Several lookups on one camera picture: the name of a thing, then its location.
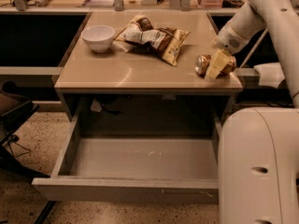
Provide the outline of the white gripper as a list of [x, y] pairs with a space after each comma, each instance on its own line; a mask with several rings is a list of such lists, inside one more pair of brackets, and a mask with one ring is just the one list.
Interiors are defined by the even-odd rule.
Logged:
[[246, 29], [239, 29], [234, 23], [228, 21], [213, 42], [219, 50], [211, 58], [206, 70], [206, 81], [214, 81], [231, 61], [231, 54], [238, 53], [249, 43], [249, 33]]

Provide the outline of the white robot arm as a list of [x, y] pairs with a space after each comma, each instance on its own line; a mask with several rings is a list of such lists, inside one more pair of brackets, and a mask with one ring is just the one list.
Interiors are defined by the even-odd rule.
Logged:
[[299, 16], [292, 0], [248, 0], [215, 45], [234, 54], [268, 30], [293, 107], [250, 107], [222, 126], [218, 149], [220, 224], [299, 224]]

